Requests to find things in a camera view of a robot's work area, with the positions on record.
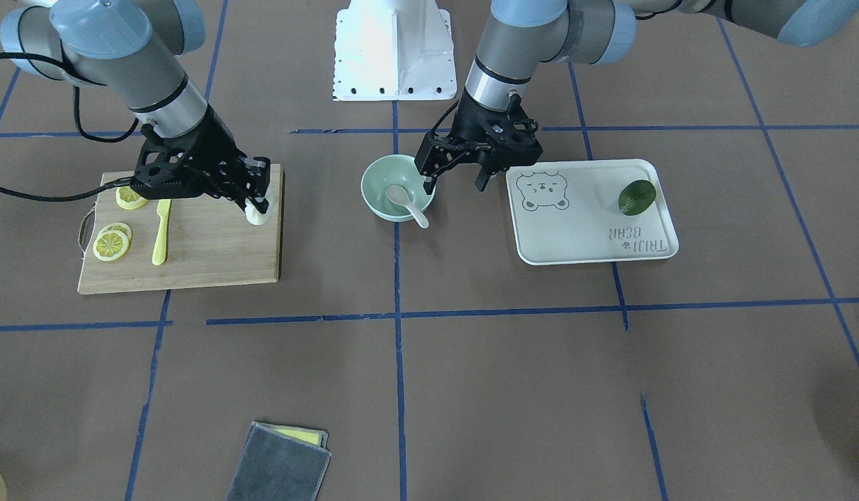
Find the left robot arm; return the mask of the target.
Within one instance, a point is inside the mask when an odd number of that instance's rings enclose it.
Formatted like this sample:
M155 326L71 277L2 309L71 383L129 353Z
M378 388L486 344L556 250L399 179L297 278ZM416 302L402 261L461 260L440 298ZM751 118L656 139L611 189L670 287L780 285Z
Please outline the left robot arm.
M442 174L476 164L476 187L513 167L538 162L537 121L521 105L542 63L604 65L621 60L638 23L678 10L709 14L795 47L832 37L859 11L859 1L494 1L449 133L432 128L416 169L425 193Z

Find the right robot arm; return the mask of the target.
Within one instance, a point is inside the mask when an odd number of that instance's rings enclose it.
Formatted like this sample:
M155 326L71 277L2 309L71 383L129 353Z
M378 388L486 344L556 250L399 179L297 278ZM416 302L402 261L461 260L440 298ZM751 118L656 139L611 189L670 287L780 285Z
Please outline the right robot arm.
M0 57L53 81L105 86L144 135L134 174L115 182L147 200L225 198L261 224L270 161L249 158L178 56L205 41L194 1L29 1L0 24Z

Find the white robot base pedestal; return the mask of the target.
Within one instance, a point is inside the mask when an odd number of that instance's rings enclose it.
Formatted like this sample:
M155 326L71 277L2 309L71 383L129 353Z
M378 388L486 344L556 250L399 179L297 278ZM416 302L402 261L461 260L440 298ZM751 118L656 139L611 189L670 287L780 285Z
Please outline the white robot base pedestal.
M351 1L335 29L335 101L455 98L451 17L437 2Z

